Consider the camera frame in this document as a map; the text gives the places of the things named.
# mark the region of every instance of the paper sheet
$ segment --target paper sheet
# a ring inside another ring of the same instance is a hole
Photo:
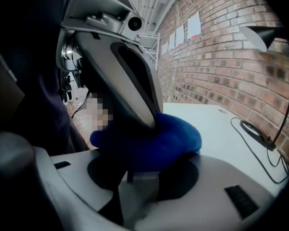
[[[173,32],[173,34],[171,34],[169,37],[169,50],[170,51],[174,49],[174,34],[175,32]]]
[[[165,54],[168,50],[168,41],[162,45],[162,55]]]
[[[176,29],[175,46],[180,46],[184,43],[184,25]]]
[[[187,20],[187,38],[193,39],[196,38],[199,34],[201,34],[201,24],[200,24],[200,16],[199,11],[192,17]]]

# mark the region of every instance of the white table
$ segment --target white table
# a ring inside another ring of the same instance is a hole
[[[231,126],[230,120],[236,116],[228,110],[218,105],[164,103],[164,113],[179,117],[197,128],[202,138],[200,154],[230,163],[262,185],[273,196],[277,196],[287,183],[286,180],[276,185],[269,179],[238,132]],[[272,167],[267,159],[266,149],[242,129],[239,120],[233,120],[233,124],[242,133],[272,177],[276,181],[282,180],[286,175],[282,164]],[[279,153],[276,150],[269,151],[269,156],[275,164]]]

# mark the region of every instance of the blue fabric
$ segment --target blue fabric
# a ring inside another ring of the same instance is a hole
[[[134,172],[161,171],[181,155],[199,153],[201,136],[189,123],[162,113],[157,114],[153,133],[119,126],[114,121],[90,136],[92,145]]]

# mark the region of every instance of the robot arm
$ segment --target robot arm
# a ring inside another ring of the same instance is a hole
[[[105,94],[114,119],[154,129],[162,93],[152,63],[139,48],[143,19],[129,0],[69,0],[56,61],[78,87]]]

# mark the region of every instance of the brick wall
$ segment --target brick wall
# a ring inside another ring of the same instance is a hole
[[[199,11],[202,34],[187,39],[187,19]],[[184,24],[184,44],[160,55],[164,102],[218,104],[272,138],[289,98],[289,48],[276,39],[260,52],[239,26],[282,26],[265,0],[176,0],[160,28],[160,45]],[[289,118],[277,140],[289,158]]]

